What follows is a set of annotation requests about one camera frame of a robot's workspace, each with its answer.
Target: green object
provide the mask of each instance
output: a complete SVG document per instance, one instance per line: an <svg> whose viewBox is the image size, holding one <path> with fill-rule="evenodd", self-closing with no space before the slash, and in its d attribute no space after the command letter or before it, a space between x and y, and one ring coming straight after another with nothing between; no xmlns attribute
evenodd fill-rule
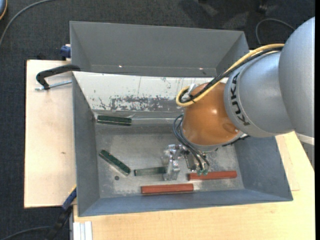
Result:
<svg viewBox="0 0 320 240"><path fill-rule="evenodd" d="M167 172L166 167L153 167L145 169L134 170L134 176L146 176L155 174L165 174Z"/></svg>
<svg viewBox="0 0 320 240"><path fill-rule="evenodd" d="M98 124L116 125L116 126L131 126L132 119L126 117L98 115Z"/></svg>
<svg viewBox="0 0 320 240"><path fill-rule="evenodd" d="M101 152L99 153L99 156L103 158L105 161L107 161L114 168L116 168L119 172L124 174L125 176L128 176L130 174L131 169L128 166L126 166L123 162L115 158L109 152L105 150L101 150Z"/></svg>

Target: wooden board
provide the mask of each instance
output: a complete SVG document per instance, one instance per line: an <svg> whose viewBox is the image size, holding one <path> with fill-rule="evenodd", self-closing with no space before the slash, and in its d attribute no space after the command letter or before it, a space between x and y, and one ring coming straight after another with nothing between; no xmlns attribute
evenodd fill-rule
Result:
<svg viewBox="0 0 320 240"><path fill-rule="evenodd" d="M24 207L61 205L76 184L72 86L36 91L36 75L70 62L28 60L25 101ZM71 79L71 73L48 83Z"/></svg>
<svg viewBox="0 0 320 240"><path fill-rule="evenodd" d="M276 139L299 182L293 201L92 217L78 217L75 205L73 219L92 221L94 240L315 239L314 170L293 132Z"/></svg>

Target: metal bracket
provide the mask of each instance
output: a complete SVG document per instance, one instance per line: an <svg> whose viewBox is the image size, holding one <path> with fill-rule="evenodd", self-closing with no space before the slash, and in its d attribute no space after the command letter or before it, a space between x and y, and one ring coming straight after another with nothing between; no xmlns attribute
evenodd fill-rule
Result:
<svg viewBox="0 0 320 240"><path fill-rule="evenodd" d="M73 65L73 64L68 64L68 65L63 65L63 66L58 66L55 68L51 68L45 71L41 71L39 72L35 79L39 82L39 84L41 84L43 86L44 90L49 90L51 87L56 87L56 86L60 86L60 85L65 85L68 83L59 83L59 84L52 84L49 85L47 83L47 81L45 80L45 78L51 77L51 76L55 76L55 75L59 75L65 72L69 72L69 71L81 71L80 67L78 67L77 65Z"/></svg>

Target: metal part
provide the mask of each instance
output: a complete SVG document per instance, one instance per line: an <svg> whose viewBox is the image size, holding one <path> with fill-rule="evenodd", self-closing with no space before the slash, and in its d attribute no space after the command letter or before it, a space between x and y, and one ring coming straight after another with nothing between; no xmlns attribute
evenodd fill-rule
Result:
<svg viewBox="0 0 320 240"><path fill-rule="evenodd" d="M130 174L131 169L128 166L126 166L123 162L115 158L109 152L105 150L101 150L101 152L99 153L99 157L107 161L110 165L116 168L123 175L128 176Z"/></svg>
<svg viewBox="0 0 320 240"><path fill-rule="evenodd" d="M162 167L153 167L153 168L145 168L145 169L135 169L133 172L134 172L134 176L165 174L167 172L167 168L162 166Z"/></svg>
<svg viewBox="0 0 320 240"><path fill-rule="evenodd" d="M115 126L131 126L132 119L127 117L119 117L119 116L98 115L96 122L98 124L107 124L107 125L115 125Z"/></svg>
<svg viewBox="0 0 320 240"><path fill-rule="evenodd" d="M180 168L178 161L170 159L166 168L166 173L163 174L163 179L165 181L175 181L178 178L179 172Z"/></svg>
<svg viewBox="0 0 320 240"><path fill-rule="evenodd" d="M48 88L51 89L53 87L58 87L58 86L64 86L67 84L71 84L72 80L67 80L67 81L62 81L62 82L56 82L48 85ZM36 91L41 91L41 90L46 90L44 86L35 88Z"/></svg>
<svg viewBox="0 0 320 240"><path fill-rule="evenodd" d="M186 161L186 166L191 170L191 172L195 171L197 169L197 166L195 164L194 155L189 151L184 151L183 153Z"/></svg>
<svg viewBox="0 0 320 240"><path fill-rule="evenodd" d="M62 65L62 66L41 71L36 75L35 79L38 81L39 84L41 84L44 87L45 90L49 90L50 85L47 83L45 78L66 73L69 71L81 71L81 70L80 70L80 67L78 67L77 65L67 64L67 65Z"/></svg>
<svg viewBox="0 0 320 240"><path fill-rule="evenodd" d="M187 95L190 96L191 92L197 87L196 83L192 83L188 89L188 92L186 93Z"/></svg>

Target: red object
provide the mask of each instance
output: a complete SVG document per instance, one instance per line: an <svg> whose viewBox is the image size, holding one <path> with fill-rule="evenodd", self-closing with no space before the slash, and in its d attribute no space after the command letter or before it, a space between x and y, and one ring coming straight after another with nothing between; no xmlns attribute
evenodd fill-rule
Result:
<svg viewBox="0 0 320 240"><path fill-rule="evenodd" d="M193 190L194 190L194 185L191 183L170 184L170 185L150 185L150 186L141 187L141 193L145 195L192 192Z"/></svg>
<svg viewBox="0 0 320 240"><path fill-rule="evenodd" d="M188 179L189 181L193 180L221 180L221 179L233 179L237 177L237 172L235 170L226 170L226 171L210 171L206 176L200 175L196 173L189 173Z"/></svg>

